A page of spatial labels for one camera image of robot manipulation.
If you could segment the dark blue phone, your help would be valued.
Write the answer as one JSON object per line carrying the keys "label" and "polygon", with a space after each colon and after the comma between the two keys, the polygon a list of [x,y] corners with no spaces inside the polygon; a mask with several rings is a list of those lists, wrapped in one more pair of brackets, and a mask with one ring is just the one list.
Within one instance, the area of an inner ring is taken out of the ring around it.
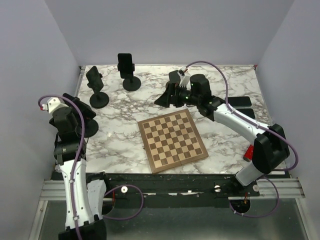
{"label": "dark blue phone", "polygon": [[234,108],[246,108],[252,106],[252,102],[249,96],[228,97],[228,103]]}

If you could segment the black front phone stand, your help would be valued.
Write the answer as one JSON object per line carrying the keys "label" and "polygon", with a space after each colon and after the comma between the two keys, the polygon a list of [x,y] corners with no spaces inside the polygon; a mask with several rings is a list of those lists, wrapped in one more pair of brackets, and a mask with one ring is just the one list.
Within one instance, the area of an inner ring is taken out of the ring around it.
{"label": "black front phone stand", "polygon": [[[81,120],[78,118],[77,122],[78,122],[78,126],[76,127],[76,133],[78,136],[80,136],[82,133]],[[98,122],[94,119],[85,119],[84,126],[85,126],[85,128],[84,128],[84,137],[85,138],[90,138],[90,137],[94,136],[99,130]]]}

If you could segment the black phone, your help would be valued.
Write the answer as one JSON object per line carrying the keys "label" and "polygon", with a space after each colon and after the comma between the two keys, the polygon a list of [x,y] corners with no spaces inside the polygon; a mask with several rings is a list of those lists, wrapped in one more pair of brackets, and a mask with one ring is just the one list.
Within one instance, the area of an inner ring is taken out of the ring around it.
{"label": "black phone", "polygon": [[96,113],[91,109],[91,107],[82,102],[78,97],[74,97],[68,93],[64,93],[62,96],[72,101],[79,108],[85,121],[92,120],[96,117]]}

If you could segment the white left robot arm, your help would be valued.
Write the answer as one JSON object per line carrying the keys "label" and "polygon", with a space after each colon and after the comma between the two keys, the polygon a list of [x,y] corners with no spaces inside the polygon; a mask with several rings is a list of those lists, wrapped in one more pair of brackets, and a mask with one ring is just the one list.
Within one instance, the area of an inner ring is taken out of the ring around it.
{"label": "white left robot arm", "polygon": [[98,213],[92,211],[86,180],[86,143],[78,133],[78,121],[71,107],[52,112],[50,124],[57,128],[54,158],[59,167],[66,202],[65,230],[59,240],[105,240],[107,230]]}

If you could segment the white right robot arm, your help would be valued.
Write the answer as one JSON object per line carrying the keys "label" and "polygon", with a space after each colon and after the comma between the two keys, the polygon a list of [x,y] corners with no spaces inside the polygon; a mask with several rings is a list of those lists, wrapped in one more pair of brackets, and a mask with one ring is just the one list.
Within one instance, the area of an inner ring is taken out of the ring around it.
{"label": "white right robot arm", "polygon": [[238,171],[230,183],[234,195],[243,195],[249,184],[274,171],[289,157],[289,146],[280,125],[268,126],[234,108],[229,109],[224,99],[212,95],[209,80],[203,74],[187,76],[175,70],[168,77],[165,92],[154,102],[156,105],[196,106],[202,116],[230,128],[253,145],[251,163]]}

